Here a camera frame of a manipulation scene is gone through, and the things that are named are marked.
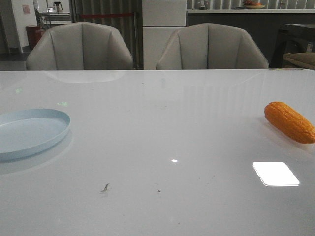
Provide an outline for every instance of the light blue plate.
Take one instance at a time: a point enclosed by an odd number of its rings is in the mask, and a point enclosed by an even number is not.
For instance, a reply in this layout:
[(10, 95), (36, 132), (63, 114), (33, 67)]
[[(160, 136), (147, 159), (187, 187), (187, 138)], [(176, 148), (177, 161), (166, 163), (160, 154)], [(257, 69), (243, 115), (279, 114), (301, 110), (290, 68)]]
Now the light blue plate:
[(68, 133), (70, 117), (52, 109), (30, 109), (0, 115), (0, 161), (44, 151)]

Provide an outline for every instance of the floor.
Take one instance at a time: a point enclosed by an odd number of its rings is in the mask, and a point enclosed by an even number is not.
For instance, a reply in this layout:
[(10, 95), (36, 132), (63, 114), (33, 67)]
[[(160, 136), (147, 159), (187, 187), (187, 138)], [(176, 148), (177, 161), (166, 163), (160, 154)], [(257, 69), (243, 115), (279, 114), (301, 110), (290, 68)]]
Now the floor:
[(0, 54), (0, 70), (26, 70), (25, 61), (28, 53)]

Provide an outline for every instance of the fruit bowl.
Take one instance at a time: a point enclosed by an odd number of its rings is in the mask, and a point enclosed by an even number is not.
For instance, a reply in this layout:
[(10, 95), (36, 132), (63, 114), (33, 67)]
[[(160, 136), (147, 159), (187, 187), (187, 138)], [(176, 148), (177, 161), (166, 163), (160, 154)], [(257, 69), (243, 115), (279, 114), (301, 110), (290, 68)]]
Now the fruit bowl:
[(265, 5), (244, 5), (247, 9), (261, 9), (264, 8)]

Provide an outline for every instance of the chair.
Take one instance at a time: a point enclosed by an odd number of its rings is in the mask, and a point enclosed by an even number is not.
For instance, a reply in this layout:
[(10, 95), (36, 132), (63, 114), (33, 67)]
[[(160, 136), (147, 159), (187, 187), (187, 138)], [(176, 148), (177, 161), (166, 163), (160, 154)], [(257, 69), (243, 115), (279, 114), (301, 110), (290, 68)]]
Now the chair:
[(286, 53), (283, 55), (283, 68), (315, 70), (315, 53)]
[(243, 29), (211, 23), (175, 31), (157, 62), (158, 70), (269, 68)]
[(47, 30), (26, 60), (27, 70), (131, 70), (132, 55), (112, 26), (78, 22)]

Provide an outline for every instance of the wall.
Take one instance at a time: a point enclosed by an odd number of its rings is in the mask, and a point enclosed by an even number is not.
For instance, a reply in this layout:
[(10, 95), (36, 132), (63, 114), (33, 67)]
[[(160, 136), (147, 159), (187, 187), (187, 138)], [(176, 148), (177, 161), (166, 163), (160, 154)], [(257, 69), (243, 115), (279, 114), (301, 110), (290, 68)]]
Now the wall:
[[(38, 6), (39, 6), (39, 12), (47, 11), (47, 2), (46, 0), (37, 0)], [(47, 0), (48, 1), (48, 7), (53, 7), (55, 0)], [(57, 0), (61, 2), (61, 5), (63, 6), (63, 12), (70, 12), (69, 7), (69, 0)]]
[[(16, 29), (18, 32), (18, 37), (20, 41), (21, 52), (23, 47), (29, 45), (28, 36), (26, 34), (26, 26), (35, 25), (37, 26), (35, 9), (33, 0), (12, 0), (13, 14), (15, 18)], [(30, 13), (23, 13), (23, 5), (29, 5)]]
[(8, 47), (18, 51), (20, 48), (20, 42), (15, 28), (15, 20), (10, 1), (0, 0), (0, 13)]

